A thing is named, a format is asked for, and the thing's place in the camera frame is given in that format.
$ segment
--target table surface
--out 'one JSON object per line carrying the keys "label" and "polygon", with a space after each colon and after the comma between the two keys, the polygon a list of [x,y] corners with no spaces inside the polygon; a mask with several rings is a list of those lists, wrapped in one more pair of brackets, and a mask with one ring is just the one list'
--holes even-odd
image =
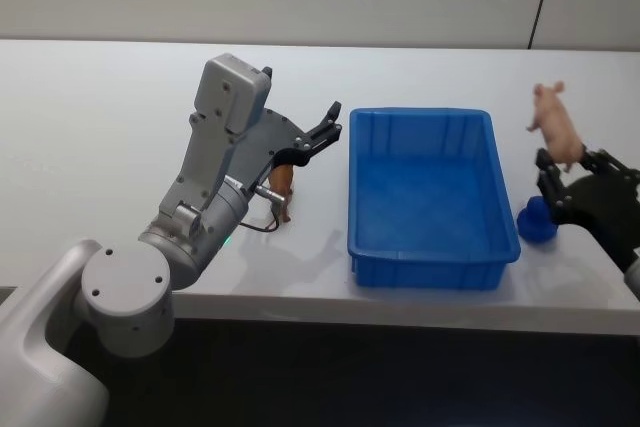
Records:
{"label": "table surface", "polygon": [[[0,286],[24,286],[75,240],[136,239],[181,165],[205,61],[273,67],[267,106],[303,129],[334,100],[484,109],[513,213],[537,194],[532,87],[563,79],[584,141],[640,165],[640,54],[0,41]],[[347,253],[348,129],[295,171],[293,221],[238,228],[190,288],[181,317],[640,334],[640,303],[581,229],[522,243],[494,292],[364,289]],[[574,168],[569,178],[580,175]],[[268,219],[258,197],[247,219]]]}

